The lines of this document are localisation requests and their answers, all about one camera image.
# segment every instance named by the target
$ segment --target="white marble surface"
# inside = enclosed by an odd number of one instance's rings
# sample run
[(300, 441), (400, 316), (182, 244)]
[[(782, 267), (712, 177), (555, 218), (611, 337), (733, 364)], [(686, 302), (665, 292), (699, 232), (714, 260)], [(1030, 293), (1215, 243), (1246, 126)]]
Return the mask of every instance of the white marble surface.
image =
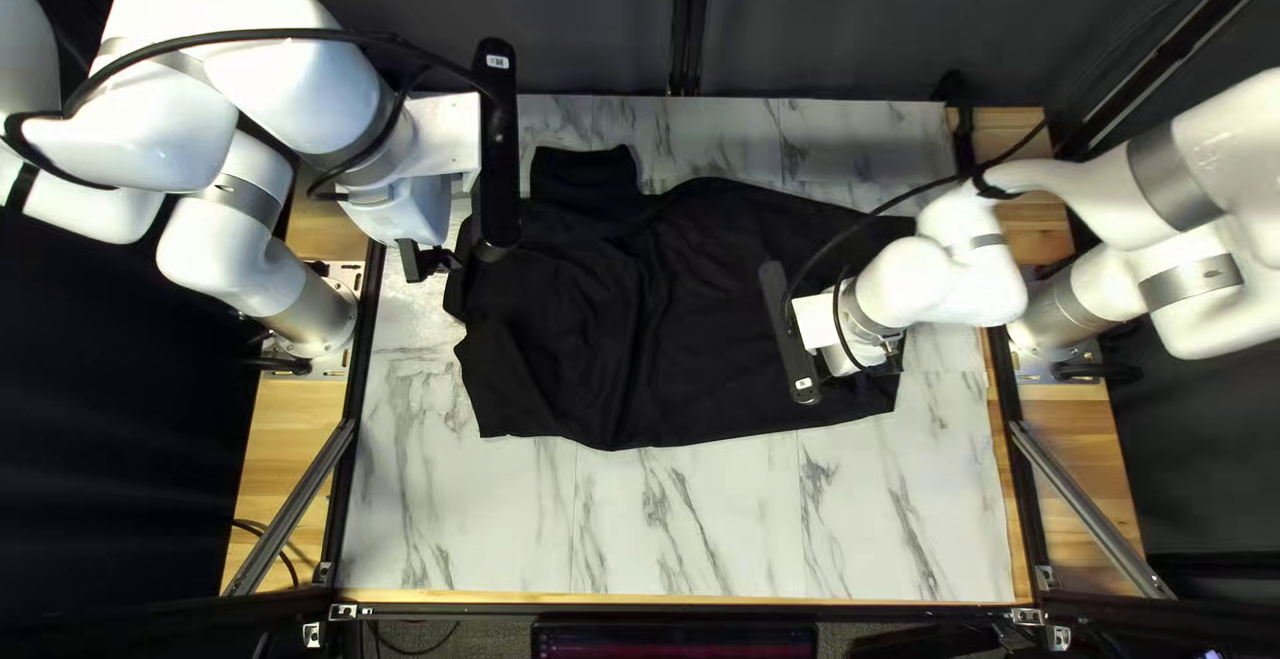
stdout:
[[(867, 212), (955, 171), (940, 104), (780, 100), (778, 111), (783, 182), (810, 200)], [(913, 197), (886, 214), (915, 216), (928, 200)]]
[[(524, 97), (521, 138), (630, 143), (650, 192), (705, 174), (828, 195), (874, 182), (874, 192), (827, 197), (856, 205), (923, 182), (874, 148), (870, 170), (842, 177), (835, 147), (855, 129), (850, 143), (933, 137), (920, 166), (950, 170), (948, 138), (928, 129), (940, 107), (806, 105), (780, 115), (788, 101)], [(824, 129), (823, 116), (855, 119)], [(788, 128), (819, 138), (790, 175)], [(522, 150), (527, 170), (532, 151)], [(453, 224), (467, 211), (456, 201)], [(891, 415), (605, 453), (553, 438), (480, 439), (452, 352), (465, 330), (440, 308), (442, 290), (442, 280), (404, 284), (388, 252), (343, 586), (1012, 600), (975, 330), (913, 329)]]

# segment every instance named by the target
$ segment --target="cable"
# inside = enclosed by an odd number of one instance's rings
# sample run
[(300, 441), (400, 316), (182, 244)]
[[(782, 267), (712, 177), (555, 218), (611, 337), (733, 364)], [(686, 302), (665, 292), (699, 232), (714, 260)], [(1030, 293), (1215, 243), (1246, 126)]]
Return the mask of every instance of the cable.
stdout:
[[(783, 322), (785, 326), (787, 326), (787, 331), (788, 333), (792, 331), (792, 324), (791, 324), (791, 317), (792, 317), (791, 298), (795, 296), (795, 290), (800, 285), (800, 282), (804, 279), (805, 275), (808, 275), (810, 271), (813, 271), (813, 267), (817, 266), (817, 264), (819, 261), (822, 261), (822, 258), (826, 257), (827, 253), (829, 253), (832, 250), (835, 250), (836, 247), (838, 247), (842, 242), (847, 242), (851, 237), (854, 237), (855, 234), (858, 234), (859, 232), (861, 232), (867, 226), (867, 224), (872, 220), (872, 218), (874, 218), (877, 215), (881, 215), (881, 214), (886, 212), (887, 210), (893, 209), (897, 205), (905, 202), (906, 200), (910, 200), (911, 197), (915, 197), (916, 195), (922, 195), (923, 192), (928, 192), (931, 189), (936, 189), (938, 187), (943, 187), (943, 186), (950, 184), (952, 182), (960, 182), (963, 179), (968, 179), (969, 177), (980, 175), (983, 171), (986, 171), (986, 170), (988, 170), (988, 169), (998, 165), (1004, 160), (1007, 160), (1009, 157), (1012, 157), (1014, 155), (1016, 155), (1019, 150), (1021, 150), (1023, 147), (1025, 147), (1028, 143), (1032, 142), (1032, 139), (1036, 138), (1037, 134), (1039, 134), (1041, 132), (1043, 132), (1043, 129), (1047, 125), (1048, 125), (1048, 120), (1042, 119), (1039, 123), (1036, 124), (1036, 127), (1032, 127), (1030, 132), (1028, 132), (1021, 139), (1019, 139), (1011, 147), (1009, 147), (1007, 150), (1005, 150), (1000, 155), (992, 157), (991, 160), (986, 160), (984, 163), (979, 164), (977, 166), (973, 166), (973, 168), (970, 168), (968, 170), (956, 173), (956, 174), (954, 174), (951, 177), (945, 177), (942, 179), (936, 179), (936, 180), (933, 180), (933, 182), (931, 182), (928, 184), (922, 184), (920, 187), (916, 187), (914, 189), (909, 189), (906, 192), (902, 192), (901, 195), (899, 195), (899, 196), (888, 200), (883, 205), (873, 209), (870, 212), (867, 214), (867, 216), (864, 216), (860, 220), (858, 220), (856, 223), (854, 223), (852, 226), (850, 226), (849, 229), (845, 229), (844, 232), (841, 232), (840, 234), (837, 234), (836, 237), (833, 237), (831, 241), (826, 242), (822, 246), (822, 248), (819, 248), (817, 252), (814, 252), (813, 256), (810, 256), (805, 261), (805, 264), (800, 266), (800, 270), (791, 278), (791, 282), (787, 284), (786, 292), (782, 293), (782, 322)], [(872, 379), (872, 375), (870, 375), (870, 372), (867, 371), (867, 367), (864, 367), (858, 361), (858, 358), (854, 356), (852, 351), (850, 351), (849, 342), (845, 339), (845, 330), (844, 330), (844, 328), (841, 326), (841, 322), (840, 322), (840, 285), (844, 282), (845, 275), (846, 275), (846, 273), (850, 269), (851, 267), (849, 265), (846, 265), (845, 267), (842, 267), (840, 270), (840, 274), (836, 278), (836, 289), (832, 292), (832, 296), (831, 296), (831, 321), (835, 322), (835, 325), (836, 325), (836, 337), (840, 339), (840, 347), (841, 347), (841, 349), (845, 351), (845, 356), (849, 357), (849, 361), (852, 362), (855, 367), (858, 367), (859, 370), (861, 370), (863, 374), (867, 375), (868, 380), (876, 386), (876, 389), (881, 394), (883, 394), (884, 397), (888, 397), (890, 393), (878, 381), (876, 381), (874, 379)]]
[(1027, 133), (1025, 137), (1023, 137), (1021, 139), (1019, 139), (1018, 142), (1015, 142), (1012, 147), (1010, 147), (1009, 150), (1005, 150), (998, 156), (996, 156), (996, 157), (993, 157), (991, 160), (986, 160), (980, 165), (970, 168), (970, 169), (968, 169), (965, 171), (956, 173), (956, 174), (954, 174), (951, 177), (945, 177), (942, 179), (936, 179), (936, 180), (933, 180), (933, 182), (931, 182), (928, 184), (922, 184), (920, 187), (916, 187), (914, 189), (909, 189), (906, 192), (902, 192), (897, 197), (893, 197), (893, 198), (888, 200), (887, 202), (884, 202), (883, 205), (881, 205), (879, 207), (876, 207), (870, 212), (867, 212), (867, 216), (864, 216), (863, 219), (860, 219), (856, 223), (854, 223), (850, 228), (842, 230), (840, 234), (837, 234), (836, 237), (833, 237), (829, 242), (826, 242), (822, 246), (822, 248), (819, 248), (817, 252), (814, 252), (813, 256), (810, 256), (805, 261), (805, 264), (800, 266), (800, 270), (796, 271), (796, 274), (791, 278), (790, 284), (787, 284), (786, 292), (782, 293), (782, 319), (785, 320), (785, 324), (788, 324), (788, 325), (791, 324), (791, 298), (795, 296), (795, 290), (800, 285), (800, 282), (804, 280), (805, 275), (808, 275), (810, 271), (813, 271), (813, 267), (819, 261), (822, 261), (822, 258), (826, 257), (832, 250), (835, 250), (842, 242), (846, 242), (849, 238), (851, 238), (855, 234), (858, 234), (859, 232), (861, 232), (867, 226), (868, 221), (872, 218), (874, 218), (877, 215), (881, 215), (881, 214), (884, 214), (887, 210), (891, 210), (891, 209), (901, 205), (902, 202), (910, 200), (911, 197), (915, 197), (916, 195), (922, 195), (923, 192), (929, 192), (931, 189), (937, 189), (938, 187), (943, 187), (943, 186), (951, 184), (952, 182), (960, 182), (963, 179), (968, 179), (969, 177), (974, 177), (974, 175), (982, 174), (983, 171), (986, 171), (986, 170), (988, 170), (988, 169), (998, 165), (1004, 160), (1007, 160), (1009, 157), (1014, 156), (1019, 150), (1021, 150), (1028, 143), (1030, 143), (1030, 141), (1034, 139), (1036, 136), (1039, 134), (1044, 129), (1044, 127), (1047, 124), (1048, 124), (1047, 120), (1041, 120), (1036, 127), (1032, 128), (1030, 132)]
[(1117, 50), (1120, 50), (1121, 46), (1129, 44), (1135, 31), (1142, 29), (1152, 20), (1158, 18), (1162, 13), (1169, 12), (1171, 8), (1176, 5), (1176, 3), (1181, 3), (1181, 0), (1165, 0), (1162, 5), (1151, 10), (1149, 13), (1146, 13), (1140, 19), (1121, 29), (1120, 35), (1117, 35), (1116, 38), (1112, 40), (1111, 44), (1106, 46), (1102, 54), (1098, 55), (1097, 59), (1094, 59), (1093, 61), (1089, 61), (1089, 65), (1085, 67), (1076, 75), (1076, 78), (1073, 79), (1071, 84), (1066, 88), (1064, 95), (1071, 95), (1073, 92), (1075, 92), (1075, 88), (1080, 86), (1080, 82), (1083, 82), (1085, 78), (1089, 78), (1089, 75), (1097, 72), (1105, 61), (1111, 59), (1111, 55), (1114, 55)]
[(236, 363), (244, 367), (257, 367), (264, 372), (293, 372), (297, 376), (311, 374), (311, 361), (297, 357), (243, 357)]
[[(248, 525), (251, 527), (257, 527), (262, 531), (270, 528), (270, 525), (268, 525), (266, 522), (259, 522), (257, 520), (236, 520), (236, 521)], [(292, 549), (294, 557), (297, 557), (306, 568), (312, 568), (316, 566), (315, 559), (307, 557), (307, 553), (303, 552), (297, 544), (294, 544), (292, 539), (285, 540), (284, 546)]]
[[(271, 40), (317, 40), (324, 42), (346, 42), (348, 45), (366, 47), (376, 46), (383, 50), (392, 50), (394, 52), (410, 55), (420, 61), (424, 61), (425, 65), (439, 69), (456, 78), (462, 78), (463, 82), (474, 87), (476, 91), (488, 95), (489, 99), (492, 99), (499, 107), (504, 105), (502, 93), (490, 88), (488, 83), (481, 82), (480, 78), (476, 78), (454, 61), (449, 61), (434, 52), (429, 52), (421, 46), (410, 45), (403, 40), (365, 36), (351, 29), (227, 29), (209, 31), (209, 33), (165, 40), (154, 45), (142, 46), (140, 50), (134, 50), (122, 58), (108, 61), (102, 69), (93, 73), (84, 82), (82, 82), (74, 92), (72, 92), (72, 96), (67, 100), (61, 111), (15, 111), (15, 114), (5, 118), (3, 139), (27, 164), (35, 165), (42, 171), (74, 184), (95, 189), (114, 189), (113, 187), (105, 187), (77, 178), (70, 173), (59, 169), (51, 160), (49, 160), (49, 157), (45, 157), (38, 150), (27, 142), (26, 137), (22, 134), (22, 123), (37, 116), (60, 116), (61, 119), (70, 119), (76, 111), (79, 111), (84, 102), (88, 101), (90, 96), (101, 88), (109, 78), (115, 77), (120, 72), (136, 65), (140, 61), (147, 61), (161, 55), (168, 55), (169, 52), (187, 50), (191, 46), (224, 45), (228, 42), (261, 42)], [(398, 113), (393, 111), (392, 116), (398, 118)], [(378, 142), (372, 142), (371, 147), (366, 147), (358, 155), (366, 155), (367, 159), (367, 154), (371, 154), (378, 146)]]
[[(232, 520), (232, 526), (236, 528), (244, 530), (248, 534), (256, 535), (259, 539), (262, 539), (262, 531), (259, 530), (257, 527), (244, 523), (243, 520)], [(280, 550), (280, 560), (284, 562), (284, 568), (289, 571), (289, 578), (293, 580), (293, 589), (298, 589), (301, 586), (298, 584), (298, 572), (293, 568), (293, 562), (289, 562), (289, 558), (288, 555), (284, 554), (283, 549)]]
[(884, 386), (879, 383), (879, 380), (873, 377), (872, 372), (867, 371), (867, 367), (864, 367), (863, 363), (858, 361), (858, 357), (854, 356), (852, 349), (849, 348), (849, 342), (845, 339), (845, 328), (841, 326), (840, 321), (840, 285), (845, 283), (845, 276), (849, 275), (850, 269), (852, 269), (850, 265), (840, 267), (840, 274), (836, 275), (836, 288), (831, 293), (831, 317), (836, 322), (836, 337), (840, 339), (840, 348), (845, 351), (845, 357), (849, 357), (849, 361), (852, 362), (855, 367), (858, 367), (858, 371), (863, 372), (863, 376), (867, 377), (867, 381), (872, 383), (872, 386), (876, 388), (876, 392), (881, 393), (884, 397), (884, 399), (893, 399), (893, 397), (890, 394), (887, 389), (884, 389)]
[(378, 131), (378, 137), (374, 137), (372, 141), (366, 143), (360, 152), (356, 152), (351, 157), (342, 160), (337, 165), (321, 173), (320, 177), (316, 177), (315, 182), (312, 182), (311, 186), (307, 187), (306, 193), (308, 200), (342, 201), (347, 198), (346, 195), (337, 195), (337, 192), (328, 192), (326, 195), (320, 195), (320, 192), (316, 191), (320, 189), (320, 187), (323, 187), (324, 183), (332, 182), (334, 178), (343, 174), (344, 171), (365, 164), (366, 160), (369, 160), (379, 150), (381, 150), (383, 143), (387, 142), (387, 139), (392, 136), (392, 132), (394, 132), (396, 127), (399, 124), (401, 111), (404, 110), (404, 102), (408, 101), (408, 93), (412, 92), (413, 88), (417, 87), (420, 82), (422, 82), (422, 78), (426, 77), (426, 73), (429, 72), (431, 72), (431, 65), (424, 65), (411, 78), (408, 78), (406, 83), (401, 86), (399, 92), (396, 93), (396, 101), (392, 104), (392, 111), (390, 114), (387, 115), (387, 122)]
[(462, 626), (462, 622), (453, 622), (453, 626), (449, 627), (449, 631), (444, 633), (444, 637), (440, 639), (440, 641), (433, 644), (431, 646), (428, 646), (426, 649), (408, 650), (408, 649), (402, 649), (399, 646), (396, 646), (390, 641), (383, 639), (381, 632), (378, 631), (378, 622), (369, 622), (369, 628), (372, 630), (372, 632), (374, 632), (374, 640), (376, 640), (376, 642), (378, 642), (375, 645), (375, 647), (378, 645), (381, 645), (381, 646), (385, 646), (387, 649), (390, 649), (392, 651), (402, 655), (402, 656), (426, 656), (428, 654), (430, 654), (430, 653), (435, 651), (436, 649), (444, 646), (444, 642), (449, 641), (449, 637), (453, 636), (453, 632), (458, 631), (460, 626)]

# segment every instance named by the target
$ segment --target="garment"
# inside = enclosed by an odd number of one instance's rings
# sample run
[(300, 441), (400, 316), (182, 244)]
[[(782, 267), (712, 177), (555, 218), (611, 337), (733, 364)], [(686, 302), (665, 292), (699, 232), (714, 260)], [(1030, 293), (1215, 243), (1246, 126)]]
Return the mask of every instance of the garment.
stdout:
[[(860, 212), (727, 179), (640, 195), (625, 147), (539, 148), (521, 244), (449, 275), (445, 310), (481, 436), (566, 436), (596, 449), (671, 447), (888, 412), (865, 376), (791, 401), (759, 283), (791, 276)], [(877, 218), (801, 293), (855, 273), (914, 223)], [(468, 237), (463, 225), (461, 237)], [(892, 377), (879, 380), (896, 390)]]

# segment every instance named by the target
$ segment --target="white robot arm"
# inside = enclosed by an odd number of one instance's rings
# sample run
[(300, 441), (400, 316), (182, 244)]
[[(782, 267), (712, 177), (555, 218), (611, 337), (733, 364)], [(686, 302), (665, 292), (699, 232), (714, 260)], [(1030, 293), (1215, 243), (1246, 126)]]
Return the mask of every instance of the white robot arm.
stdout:
[[(1105, 244), (1029, 301), (991, 211), (1012, 192), (1061, 197)], [(829, 293), (792, 301), (805, 348), (833, 375), (856, 371)], [(859, 363), (878, 365), (914, 322), (1009, 324), (1050, 361), (1151, 314), (1169, 352), (1203, 358), (1280, 338), (1280, 69), (1084, 164), (1016, 160), (920, 211), (916, 237), (888, 244), (845, 284), (840, 319)]]
[[(0, 73), (12, 84), (0, 87), (0, 110), (42, 111), (15, 118), (22, 122), (6, 127), (6, 139), (24, 143), (49, 170), (0, 152), (0, 203), (18, 198), (28, 216), (125, 244), (146, 233), (166, 192), (182, 195), (159, 244), (161, 271), (257, 319), (298, 357), (339, 351), (355, 305), (271, 237), (292, 170), (236, 129), (239, 111), (317, 169), (356, 163), (335, 178), (342, 206), (384, 244), (443, 242), (448, 179), (479, 170), (475, 93), (401, 107), (360, 49), (344, 42), (188, 46), (118, 72), (61, 114), (44, 13), (35, 0), (4, 0), (0, 9), (0, 69), (15, 70)], [(315, 0), (115, 0), (91, 74), (156, 42), (278, 28), (338, 24)], [(384, 127), (389, 136), (376, 142)]]

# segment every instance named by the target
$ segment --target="black curtain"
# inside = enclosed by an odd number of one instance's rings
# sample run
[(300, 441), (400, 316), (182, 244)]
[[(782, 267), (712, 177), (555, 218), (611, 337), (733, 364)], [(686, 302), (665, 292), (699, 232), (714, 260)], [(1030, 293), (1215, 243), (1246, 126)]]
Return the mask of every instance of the black curtain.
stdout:
[[(106, 0), (40, 0), (70, 81)], [(229, 310), (0, 209), (0, 624), (220, 590), (253, 407)]]

